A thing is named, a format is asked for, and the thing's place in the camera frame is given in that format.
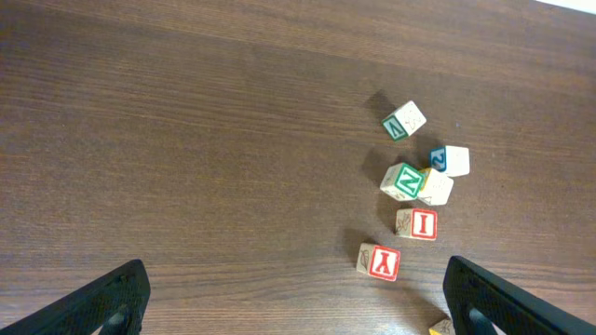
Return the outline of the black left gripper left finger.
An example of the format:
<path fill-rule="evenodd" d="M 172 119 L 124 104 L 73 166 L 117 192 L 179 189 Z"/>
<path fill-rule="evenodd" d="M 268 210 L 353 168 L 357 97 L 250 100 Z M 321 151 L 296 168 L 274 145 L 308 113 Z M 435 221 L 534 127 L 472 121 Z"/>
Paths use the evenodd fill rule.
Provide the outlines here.
<path fill-rule="evenodd" d="M 150 293 L 142 261 L 128 261 L 1 332 L 138 335 Z"/>

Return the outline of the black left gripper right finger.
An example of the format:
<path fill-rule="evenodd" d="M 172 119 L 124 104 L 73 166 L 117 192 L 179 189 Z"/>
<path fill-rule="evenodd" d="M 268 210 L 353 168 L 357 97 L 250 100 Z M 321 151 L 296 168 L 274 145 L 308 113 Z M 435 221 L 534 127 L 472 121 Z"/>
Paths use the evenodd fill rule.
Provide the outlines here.
<path fill-rule="evenodd" d="M 462 256 L 449 259 L 443 292 L 457 334 L 593 334 L 595 326 Z"/>

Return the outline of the yellow top wooden block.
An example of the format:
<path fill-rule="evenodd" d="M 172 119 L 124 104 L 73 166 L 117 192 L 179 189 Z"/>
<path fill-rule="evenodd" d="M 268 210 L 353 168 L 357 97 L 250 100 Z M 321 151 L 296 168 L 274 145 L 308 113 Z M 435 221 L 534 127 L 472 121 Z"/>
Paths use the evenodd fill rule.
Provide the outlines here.
<path fill-rule="evenodd" d="M 455 335 L 453 321 L 445 318 L 428 329 L 430 335 Z"/>

